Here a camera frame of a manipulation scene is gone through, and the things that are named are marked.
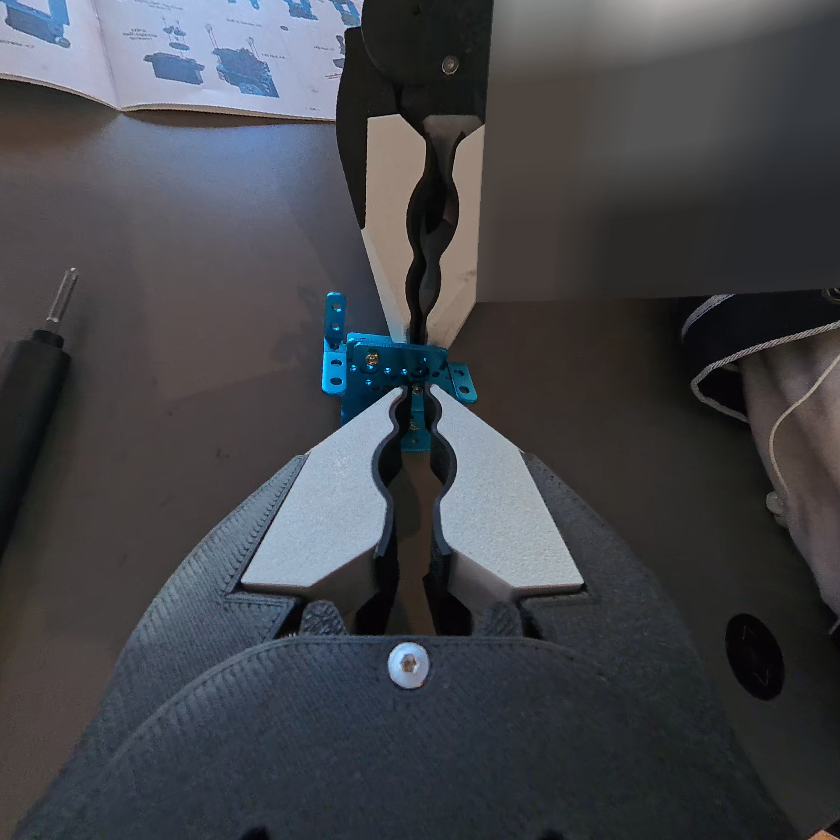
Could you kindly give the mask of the dark desk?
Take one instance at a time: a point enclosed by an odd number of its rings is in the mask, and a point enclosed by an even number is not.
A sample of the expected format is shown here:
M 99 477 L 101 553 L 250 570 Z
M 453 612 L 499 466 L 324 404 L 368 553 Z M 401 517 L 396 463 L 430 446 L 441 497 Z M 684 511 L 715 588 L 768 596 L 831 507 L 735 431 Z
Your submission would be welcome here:
M 72 362 L 2 559 L 2 838 L 92 717 L 119 652 L 218 522 L 338 425 L 322 307 L 385 331 L 333 126 L 150 112 L 2 81 L 2 344 L 80 272 Z M 798 834 L 838 819 L 838 649 L 764 505 L 749 431 L 690 393 L 670 305 L 481 303 L 453 347 L 476 413 L 656 573 Z M 726 625 L 759 618 L 784 686 L 753 698 Z

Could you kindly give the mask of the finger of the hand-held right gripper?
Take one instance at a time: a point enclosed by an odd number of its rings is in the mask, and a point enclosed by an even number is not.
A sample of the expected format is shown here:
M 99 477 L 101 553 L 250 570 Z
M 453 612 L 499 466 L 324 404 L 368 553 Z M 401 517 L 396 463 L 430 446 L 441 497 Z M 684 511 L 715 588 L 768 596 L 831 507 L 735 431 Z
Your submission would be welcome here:
M 476 304 L 484 138 L 481 124 L 455 148 L 452 178 L 458 221 L 440 257 L 440 291 L 427 317 L 427 339 L 439 347 L 451 346 Z
M 424 175 L 426 143 L 403 116 L 368 118 L 362 238 L 391 339 L 407 342 L 406 277 L 413 263 L 406 215 Z

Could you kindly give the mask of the black electric screwdriver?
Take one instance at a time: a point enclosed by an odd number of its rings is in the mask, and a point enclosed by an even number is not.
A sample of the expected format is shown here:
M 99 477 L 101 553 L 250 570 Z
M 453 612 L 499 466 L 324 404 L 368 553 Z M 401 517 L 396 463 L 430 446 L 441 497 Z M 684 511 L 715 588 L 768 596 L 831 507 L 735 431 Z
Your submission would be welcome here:
M 68 268 L 43 326 L 11 342 L 1 370 L 1 554 L 12 536 L 48 426 L 67 379 L 70 356 L 60 325 L 78 281 Z

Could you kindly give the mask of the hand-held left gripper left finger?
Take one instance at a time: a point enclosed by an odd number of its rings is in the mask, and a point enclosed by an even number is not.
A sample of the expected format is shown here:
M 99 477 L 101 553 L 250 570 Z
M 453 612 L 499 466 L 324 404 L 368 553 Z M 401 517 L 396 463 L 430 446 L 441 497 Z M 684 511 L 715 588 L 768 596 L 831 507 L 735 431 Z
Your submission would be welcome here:
M 406 388 L 396 387 L 314 446 L 248 564 L 247 592 L 329 601 L 357 634 L 386 630 L 399 581 L 394 501 Z

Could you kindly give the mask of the blue metal bracket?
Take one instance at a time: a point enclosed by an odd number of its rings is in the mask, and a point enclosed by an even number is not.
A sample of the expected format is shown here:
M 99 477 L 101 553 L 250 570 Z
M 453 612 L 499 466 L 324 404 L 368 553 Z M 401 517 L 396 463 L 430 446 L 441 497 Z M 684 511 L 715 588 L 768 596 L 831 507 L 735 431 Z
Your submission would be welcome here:
M 424 385 L 436 384 L 457 401 L 471 405 L 477 400 L 477 392 L 467 365 L 451 360 L 446 349 L 435 345 L 398 343 L 386 335 L 346 332 L 345 311 L 345 296 L 330 292 L 324 306 L 322 390 L 340 399 L 341 426 L 387 392 L 405 386 L 411 419 L 402 437 L 402 451 L 429 452 Z

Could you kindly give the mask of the round black desk grommet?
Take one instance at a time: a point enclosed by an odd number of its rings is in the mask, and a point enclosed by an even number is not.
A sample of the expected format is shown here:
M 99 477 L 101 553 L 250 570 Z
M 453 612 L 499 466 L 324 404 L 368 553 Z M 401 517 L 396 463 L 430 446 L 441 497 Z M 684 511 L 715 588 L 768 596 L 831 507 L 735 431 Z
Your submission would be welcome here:
M 751 697 L 771 701 L 782 691 L 785 668 L 781 646 L 756 616 L 741 613 L 729 619 L 724 646 L 730 670 Z

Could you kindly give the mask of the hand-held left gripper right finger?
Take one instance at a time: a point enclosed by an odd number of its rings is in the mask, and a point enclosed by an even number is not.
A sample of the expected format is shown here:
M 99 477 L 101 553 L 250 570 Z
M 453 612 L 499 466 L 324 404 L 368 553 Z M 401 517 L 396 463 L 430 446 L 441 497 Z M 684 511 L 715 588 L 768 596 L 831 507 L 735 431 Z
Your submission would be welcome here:
M 440 636 L 497 603 L 579 595 L 585 580 L 518 446 L 438 385 L 425 387 L 432 515 L 425 593 Z

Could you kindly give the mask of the instruction booklet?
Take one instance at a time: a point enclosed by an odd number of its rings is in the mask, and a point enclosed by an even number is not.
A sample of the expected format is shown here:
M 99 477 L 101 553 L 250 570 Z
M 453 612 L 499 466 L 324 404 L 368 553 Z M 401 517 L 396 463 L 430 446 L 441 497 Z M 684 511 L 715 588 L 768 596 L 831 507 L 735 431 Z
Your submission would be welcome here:
M 120 112 L 333 121 L 362 1 L 2 1 L 1 76 Z

